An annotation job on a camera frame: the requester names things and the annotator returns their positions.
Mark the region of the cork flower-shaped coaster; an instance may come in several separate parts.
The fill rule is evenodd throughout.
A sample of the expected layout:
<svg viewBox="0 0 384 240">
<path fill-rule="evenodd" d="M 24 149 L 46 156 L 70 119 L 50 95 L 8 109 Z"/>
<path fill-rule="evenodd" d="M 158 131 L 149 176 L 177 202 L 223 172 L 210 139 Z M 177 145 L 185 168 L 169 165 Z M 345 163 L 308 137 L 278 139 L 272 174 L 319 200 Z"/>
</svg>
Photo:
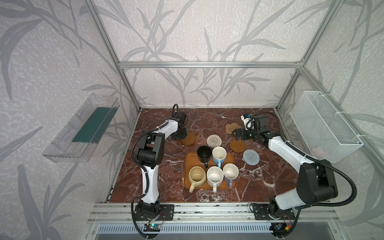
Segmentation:
<svg viewBox="0 0 384 240">
<path fill-rule="evenodd" d="M 231 135 L 234 130 L 241 129 L 241 128 L 242 126 L 238 125 L 237 123 L 226 124 L 225 132 L 228 135 Z"/>
</svg>

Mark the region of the brown round wooden coaster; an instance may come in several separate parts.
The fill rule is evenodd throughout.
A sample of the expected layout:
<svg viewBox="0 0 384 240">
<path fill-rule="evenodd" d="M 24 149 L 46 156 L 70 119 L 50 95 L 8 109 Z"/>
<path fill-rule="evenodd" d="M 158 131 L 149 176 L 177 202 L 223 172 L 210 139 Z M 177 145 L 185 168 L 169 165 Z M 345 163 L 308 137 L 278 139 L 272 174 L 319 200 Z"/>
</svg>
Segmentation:
<svg viewBox="0 0 384 240">
<path fill-rule="evenodd" d="M 242 140 L 233 139 L 230 142 L 230 148 L 234 153 L 243 153 L 247 149 L 247 145 Z"/>
</svg>

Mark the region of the grey round woven coaster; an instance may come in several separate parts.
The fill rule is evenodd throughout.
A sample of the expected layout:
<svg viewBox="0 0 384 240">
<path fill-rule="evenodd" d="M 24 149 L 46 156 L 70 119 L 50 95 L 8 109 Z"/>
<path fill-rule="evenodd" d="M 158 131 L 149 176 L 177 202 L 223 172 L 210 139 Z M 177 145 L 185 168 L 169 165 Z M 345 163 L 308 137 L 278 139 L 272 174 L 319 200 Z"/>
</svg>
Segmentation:
<svg viewBox="0 0 384 240">
<path fill-rule="evenodd" d="M 243 152 L 243 160 L 250 166 L 256 166 L 260 162 L 260 156 L 254 150 L 245 150 Z"/>
</svg>

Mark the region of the white and blue mug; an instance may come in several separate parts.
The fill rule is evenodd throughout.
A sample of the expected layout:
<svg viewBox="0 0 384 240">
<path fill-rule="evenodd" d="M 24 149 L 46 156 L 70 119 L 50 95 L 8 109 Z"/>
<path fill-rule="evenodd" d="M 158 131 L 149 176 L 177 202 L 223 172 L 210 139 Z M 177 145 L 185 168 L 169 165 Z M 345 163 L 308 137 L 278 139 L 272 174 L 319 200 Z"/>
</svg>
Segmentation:
<svg viewBox="0 0 384 240">
<path fill-rule="evenodd" d="M 227 151 L 223 147 L 215 147 L 212 150 L 212 157 L 214 163 L 221 168 L 227 157 Z"/>
</svg>

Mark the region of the black mug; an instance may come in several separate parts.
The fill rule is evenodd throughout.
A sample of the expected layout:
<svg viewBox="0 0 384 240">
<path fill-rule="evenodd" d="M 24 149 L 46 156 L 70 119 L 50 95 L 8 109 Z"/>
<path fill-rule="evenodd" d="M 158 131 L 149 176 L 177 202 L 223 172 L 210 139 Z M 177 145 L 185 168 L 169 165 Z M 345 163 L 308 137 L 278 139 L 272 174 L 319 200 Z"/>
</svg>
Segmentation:
<svg viewBox="0 0 384 240">
<path fill-rule="evenodd" d="M 201 146 L 197 150 L 199 162 L 207 169 L 212 157 L 212 149 L 209 146 Z"/>
</svg>

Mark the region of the white and purple mug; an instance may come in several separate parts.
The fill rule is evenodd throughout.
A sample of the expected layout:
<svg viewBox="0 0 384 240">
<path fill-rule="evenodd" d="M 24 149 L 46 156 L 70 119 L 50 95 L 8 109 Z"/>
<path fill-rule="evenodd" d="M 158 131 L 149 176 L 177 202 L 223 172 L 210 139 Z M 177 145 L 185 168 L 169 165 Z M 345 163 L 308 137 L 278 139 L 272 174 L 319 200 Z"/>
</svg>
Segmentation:
<svg viewBox="0 0 384 240">
<path fill-rule="evenodd" d="M 234 164 L 226 164 L 223 167 L 224 181 L 227 182 L 229 189 L 234 187 L 235 181 L 239 176 L 239 169 Z"/>
</svg>

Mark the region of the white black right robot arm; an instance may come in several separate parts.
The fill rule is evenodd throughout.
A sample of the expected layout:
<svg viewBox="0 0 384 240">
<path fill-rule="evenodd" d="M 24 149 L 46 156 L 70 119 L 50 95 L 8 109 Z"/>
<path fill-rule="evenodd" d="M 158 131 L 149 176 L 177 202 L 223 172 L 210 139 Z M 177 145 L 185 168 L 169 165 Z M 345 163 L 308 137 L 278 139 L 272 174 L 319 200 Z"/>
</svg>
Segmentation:
<svg viewBox="0 0 384 240">
<path fill-rule="evenodd" d="M 232 131 L 236 140 L 254 140 L 278 154 L 298 173 L 294 189 L 272 197 L 270 210 L 285 211 L 296 207 L 308 207 L 337 197 L 338 189 L 334 171 L 326 167 L 326 160 L 316 163 L 299 152 L 284 138 L 281 131 L 272 132 L 266 116 L 241 116 L 245 127 Z"/>
</svg>

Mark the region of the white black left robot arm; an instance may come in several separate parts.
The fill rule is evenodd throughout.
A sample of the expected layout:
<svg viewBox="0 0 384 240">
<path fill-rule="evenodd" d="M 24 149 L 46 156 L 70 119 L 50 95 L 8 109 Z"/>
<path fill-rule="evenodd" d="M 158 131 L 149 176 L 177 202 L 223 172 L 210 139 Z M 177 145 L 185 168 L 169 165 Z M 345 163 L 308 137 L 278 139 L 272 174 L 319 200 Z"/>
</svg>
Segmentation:
<svg viewBox="0 0 384 240">
<path fill-rule="evenodd" d="M 160 205 L 158 171 L 164 158 L 165 139 L 182 140 L 187 137 L 187 115 L 175 112 L 165 122 L 141 134 L 131 150 L 132 160 L 142 171 L 143 193 L 139 197 L 142 208 L 156 208 Z"/>
</svg>

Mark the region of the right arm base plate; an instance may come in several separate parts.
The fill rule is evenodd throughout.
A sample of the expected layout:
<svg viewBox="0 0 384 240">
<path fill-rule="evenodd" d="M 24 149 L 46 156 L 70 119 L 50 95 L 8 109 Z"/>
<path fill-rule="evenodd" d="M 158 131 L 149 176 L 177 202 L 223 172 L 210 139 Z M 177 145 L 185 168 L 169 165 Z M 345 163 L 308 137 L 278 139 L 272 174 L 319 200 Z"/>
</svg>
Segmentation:
<svg viewBox="0 0 384 240">
<path fill-rule="evenodd" d="M 295 213 L 293 209 L 281 210 L 277 204 L 257 204 L 251 203 L 249 205 L 250 211 L 254 214 L 255 220 L 295 220 Z"/>
</svg>

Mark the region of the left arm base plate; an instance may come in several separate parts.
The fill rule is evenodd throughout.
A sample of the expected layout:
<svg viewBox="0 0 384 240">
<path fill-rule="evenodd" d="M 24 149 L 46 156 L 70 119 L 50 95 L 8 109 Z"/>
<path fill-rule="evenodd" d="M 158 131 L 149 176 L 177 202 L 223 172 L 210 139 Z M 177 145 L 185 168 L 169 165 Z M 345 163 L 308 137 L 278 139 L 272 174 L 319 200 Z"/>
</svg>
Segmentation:
<svg viewBox="0 0 384 240">
<path fill-rule="evenodd" d="M 148 204 L 140 201 L 134 209 L 136 221 L 149 221 L 151 219 L 172 221 L 175 213 L 175 205 L 160 204 L 159 201 L 154 204 Z"/>
</svg>

